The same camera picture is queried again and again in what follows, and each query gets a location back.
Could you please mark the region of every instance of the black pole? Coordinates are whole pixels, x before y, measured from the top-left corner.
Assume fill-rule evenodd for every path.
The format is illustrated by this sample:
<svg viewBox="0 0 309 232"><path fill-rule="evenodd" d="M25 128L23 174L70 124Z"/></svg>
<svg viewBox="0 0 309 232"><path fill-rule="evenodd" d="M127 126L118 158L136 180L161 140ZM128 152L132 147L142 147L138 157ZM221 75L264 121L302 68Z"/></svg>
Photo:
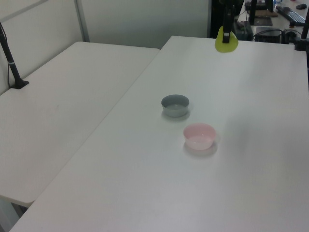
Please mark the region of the black pole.
<svg viewBox="0 0 309 232"><path fill-rule="evenodd" d="M21 89L22 87L29 84L29 81L24 81L20 78L20 75L19 75L17 67L15 65L13 56L12 56L11 51L9 49L8 42L5 38L4 31L2 31L1 23L0 23L0 43L1 43L2 49L5 53L6 59L8 60L8 64L11 68L11 71L12 71L14 79L15 79L15 85L12 86L12 88Z"/></svg>
<svg viewBox="0 0 309 232"><path fill-rule="evenodd" d="M257 4L257 0L251 1L251 8L250 8L250 15L249 15L249 23L251 26L254 25L256 4Z"/></svg>

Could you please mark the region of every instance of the plastic bowl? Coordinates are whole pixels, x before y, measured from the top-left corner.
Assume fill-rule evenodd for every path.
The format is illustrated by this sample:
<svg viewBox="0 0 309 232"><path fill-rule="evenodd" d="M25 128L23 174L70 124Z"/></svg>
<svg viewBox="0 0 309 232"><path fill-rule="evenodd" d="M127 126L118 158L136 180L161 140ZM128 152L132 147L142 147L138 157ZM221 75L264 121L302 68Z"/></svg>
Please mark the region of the plastic bowl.
<svg viewBox="0 0 309 232"><path fill-rule="evenodd" d="M163 112L170 117L181 117L188 112L189 99L183 95L168 95L161 101Z"/></svg>
<svg viewBox="0 0 309 232"><path fill-rule="evenodd" d="M215 129L205 123L194 123L183 130L185 142L194 150L206 150L211 147L216 137Z"/></svg>

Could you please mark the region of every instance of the wall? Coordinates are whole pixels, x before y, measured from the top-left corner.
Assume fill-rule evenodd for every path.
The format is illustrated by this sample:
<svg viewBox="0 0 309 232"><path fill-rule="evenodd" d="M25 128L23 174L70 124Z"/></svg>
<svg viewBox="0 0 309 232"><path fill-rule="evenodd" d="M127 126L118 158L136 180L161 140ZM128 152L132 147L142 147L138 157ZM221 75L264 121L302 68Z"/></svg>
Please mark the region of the wall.
<svg viewBox="0 0 309 232"><path fill-rule="evenodd" d="M48 0L2 25L22 78L82 41L74 0ZM7 61L0 49L0 94L8 89L6 72Z"/></svg>
<svg viewBox="0 0 309 232"><path fill-rule="evenodd" d="M91 42L161 49L172 35L207 37L211 0L79 0Z"/></svg>

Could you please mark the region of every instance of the cable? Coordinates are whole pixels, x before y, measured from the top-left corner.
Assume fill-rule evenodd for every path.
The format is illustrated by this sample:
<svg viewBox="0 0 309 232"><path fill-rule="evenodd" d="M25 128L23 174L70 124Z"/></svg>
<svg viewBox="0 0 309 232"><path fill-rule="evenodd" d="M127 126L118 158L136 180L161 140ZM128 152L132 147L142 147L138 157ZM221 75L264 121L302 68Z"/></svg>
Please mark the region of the cable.
<svg viewBox="0 0 309 232"><path fill-rule="evenodd" d="M1 24L1 22L0 22L0 28L1 28L2 32L3 32L3 34L4 34L4 37L5 37L6 42L8 42L8 39L7 39L7 37L6 37L5 30L4 30L4 28L3 28L2 24ZM9 66L9 64L8 64L8 86L9 86L9 88L11 88L11 86L10 86L10 79L9 79L9 71L10 71L10 66Z"/></svg>
<svg viewBox="0 0 309 232"><path fill-rule="evenodd" d="M280 31L281 33L283 33L283 30L280 30L280 29L270 29L270 30L264 30L264 31L261 31L259 33L256 33L253 38L257 35L261 35L261 34L264 34L264 33L267 33L267 32L270 32L270 31Z"/></svg>
<svg viewBox="0 0 309 232"><path fill-rule="evenodd" d="M299 31L297 31L297 30L293 30L293 29L285 29L285 30L284 30L284 32L286 32L286 31L295 31L295 32L297 32L298 34L300 34L300 35L301 35L301 33L300 33Z"/></svg>
<svg viewBox="0 0 309 232"><path fill-rule="evenodd" d="M11 86L10 86L10 79L9 79L9 64L8 64L8 85L9 85L9 88L11 88Z"/></svg>
<svg viewBox="0 0 309 232"><path fill-rule="evenodd" d="M1 24L1 22L0 22L0 28L1 28L2 32L3 32L3 34L4 34L6 42L8 42L8 39L7 39L6 34L5 34L5 30L3 29L3 26Z"/></svg>

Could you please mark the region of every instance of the table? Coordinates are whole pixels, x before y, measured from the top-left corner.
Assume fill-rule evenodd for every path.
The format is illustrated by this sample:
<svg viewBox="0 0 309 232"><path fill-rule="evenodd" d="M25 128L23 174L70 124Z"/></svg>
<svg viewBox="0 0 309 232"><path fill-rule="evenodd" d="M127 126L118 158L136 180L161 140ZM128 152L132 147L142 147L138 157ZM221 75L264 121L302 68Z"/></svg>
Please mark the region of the table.
<svg viewBox="0 0 309 232"><path fill-rule="evenodd" d="M75 43L0 96L0 197L29 207L158 53Z"/></svg>
<svg viewBox="0 0 309 232"><path fill-rule="evenodd" d="M245 2L247 2L247 0L244 1L244 4L242 6L240 13L245 11ZM307 5L307 8L304 9L304 10L296 9L296 6L299 5L299 4L302 4L302 3L305 3ZM283 6L283 7L284 6L290 7L292 9L292 11L294 11L294 12L300 14L302 17L306 18L308 7L309 7L309 1L308 0L296 0L296 1L283 0L281 3L279 3L279 5ZM238 18L238 21L246 21L246 13L243 13L242 15L240 15L239 18ZM278 17L272 17L271 21L273 23L272 26L251 26L253 34L255 35L257 27L279 28L281 30L290 29L289 28L289 25L290 25L289 20L287 20L285 17L283 17L279 13L278 13ZM297 30L299 33L302 33L302 31L303 31L303 27L295 27L293 29Z"/></svg>
<svg viewBox="0 0 309 232"><path fill-rule="evenodd" d="M214 42L171 37L12 232L307 232L306 53ZM174 93L190 114L162 114ZM195 122L207 151L184 146Z"/></svg>

